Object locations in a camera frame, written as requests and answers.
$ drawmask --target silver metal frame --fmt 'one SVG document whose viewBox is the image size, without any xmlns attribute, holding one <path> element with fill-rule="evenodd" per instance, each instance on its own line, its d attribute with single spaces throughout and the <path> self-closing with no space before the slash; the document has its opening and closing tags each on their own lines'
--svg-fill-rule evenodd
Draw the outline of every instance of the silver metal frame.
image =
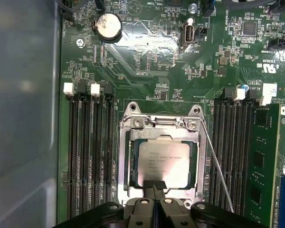
<svg viewBox="0 0 285 228">
<path fill-rule="evenodd" d="M 206 132 L 201 121 L 204 115 L 201 106 L 194 105 L 187 116 L 142 114 L 136 102 L 130 102 L 120 122 L 119 139 L 119 165 L 118 165 L 118 200 L 125 205 L 131 198 L 143 197 L 142 189 L 129 186 L 130 180 L 130 155 L 125 157 L 126 133 L 130 132 L 130 140 L 157 139 L 161 135 L 169 135 L 176 141 L 192 141 L 198 146 L 197 178 L 194 188 L 189 190 L 168 189 L 166 197 L 186 199 L 192 203 L 203 201 L 204 171 L 206 160 Z M 125 162 L 128 162 L 128 171 L 125 170 Z M 124 176 L 128 174 L 127 183 Z"/>
</svg>

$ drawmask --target capacitor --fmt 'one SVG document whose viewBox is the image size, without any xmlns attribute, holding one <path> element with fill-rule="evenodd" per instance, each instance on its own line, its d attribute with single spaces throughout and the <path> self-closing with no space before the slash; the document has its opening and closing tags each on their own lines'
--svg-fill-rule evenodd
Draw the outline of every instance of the capacitor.
<svg viewBox="0 0 285 228">
<path fill-rule="evenodd" d="M 245 92 L 247 93 L 250 87 L 248 85 L 237 85 L 236 89 L 245 89 Z"/>
<path fill-rule="evenodd" d="M 248 90 L 250 89 L 250 87 L 248 85 L 242 85 L 241 88 L 245 89 L 245 92 L 248 92 Z"/>
<path fill-rule="evenodd" d="M 94 24 L 95 32 L 105 43 L 118 42 L 122 37 L 122 29 L 120 18 L 112 13 L 100 15 Z"/>
</svg>

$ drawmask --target black tool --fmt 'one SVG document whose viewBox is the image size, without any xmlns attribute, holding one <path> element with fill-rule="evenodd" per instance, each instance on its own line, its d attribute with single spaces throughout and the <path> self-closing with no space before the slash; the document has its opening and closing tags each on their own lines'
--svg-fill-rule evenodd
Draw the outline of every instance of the black tool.
<svg viewBox="0 0 285 228">
<path fill-rule="evenodd" d="M 144 181 L 144 198 L 126 207 L 107 202 L 54 228 L 266 228 L 206 202 L 187 209 L 182 200 L 165 198 L 165 188 L 164 181 Z"/>
</svg>

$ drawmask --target motherboard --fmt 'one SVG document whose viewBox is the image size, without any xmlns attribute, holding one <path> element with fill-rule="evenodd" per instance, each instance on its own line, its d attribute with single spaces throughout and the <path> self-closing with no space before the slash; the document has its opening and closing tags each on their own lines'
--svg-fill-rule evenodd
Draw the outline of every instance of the motherboard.
<svg viewBox="0 0 285 228">
<path fill-rule="evenodd" d="M 231 210 L 208 134 L 234 212 L 285 228 L 285 5 L 88 1 L 62 19 L 59 132 L 58 223 L 145 180 Z"/>
</svg>

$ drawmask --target dimm slot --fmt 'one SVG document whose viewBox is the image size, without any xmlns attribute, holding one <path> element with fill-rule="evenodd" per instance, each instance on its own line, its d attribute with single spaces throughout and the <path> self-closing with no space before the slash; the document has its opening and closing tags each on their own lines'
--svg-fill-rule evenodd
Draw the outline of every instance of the dimm slot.
<svg viewBox="0 0 285 228">
<path fill-rule="evenodd" d="M 253 102 L 234 103 L 231 100 L 216 102 L 213 118 L 213 146 L 220 163 L 231 201 L 237 214 L 244 213 L 247 154 L 251 135 Z M 212 163 L 210 193 L 212 204 L 229 210 L 227 197 Z"/>
<path fill-rule="evenodd" d="M 100 153 L 101 153 L 101 121 L 102 121 L 102 103 L 98 100 L 94 103 L 95 115 L 94 115 L 94 129 L 93 129 L 93 208 L 99 205 L 99 177 L 101 172 L 100 165 Z"/>
<path fill-rule="evenodd" d="M 107 148 L 105 162 L 105 185 L 106 185 L 106 201 L 112 201 L 112 161 L 113 161 L 113 127 L 114 127 L 114 98 L 107 98 L 108 107 L 108 128 L 107 128 Z"/>
<path fill-rule="evenodd" d="M 88 179 L 88 157 L 90 149 L 90 103 L 89 101 L 83 103 L 82 113 L 82 150 L 81 150 L 81 213 L 87 210 L 87 179 Z"/>
<path fill-rule="evenodd" d="M 90 133 L 92 136 L 89 137 L 89 156 L 87 159 L 88 169 L 87 169 L 87 203 L 86 210 L 90 210 L 94 207 L 94 145 L 95 145 L 95 131 L 97 130 L 95 127 L 96 123 L 96 115 L 97 112 L 97 101 L 91 99 L 90 105 Z"/>
<path fill-rule="evenodd" d="M 73 172 L 73 180 L 74 180 L 74 217 L 80 214 L 80 204 L 81 204 L 81 132 L 80 132 L 80 124 L 81 119 L 80 115 L 82 112 L 82 102 L 78 102 L 78 113 L 77 113 L 77 126 L 76 126 L 76 147 L 75 149 L 75 158 L 74 158 L 74 166 L 75 172 Z"/>
<path fill-rule="evenodd" d="M 77 128 L 77 112 L 78 106 L 75 102 L 70 102 L 69 113 L 69 153 L 68 153 L 68 188 L 67 188 L 67 218 L 71 219 L 74 215 L 73 201 L 74 201 L 74 147 L 76 147 L 76 128 Z"/>
</svg>

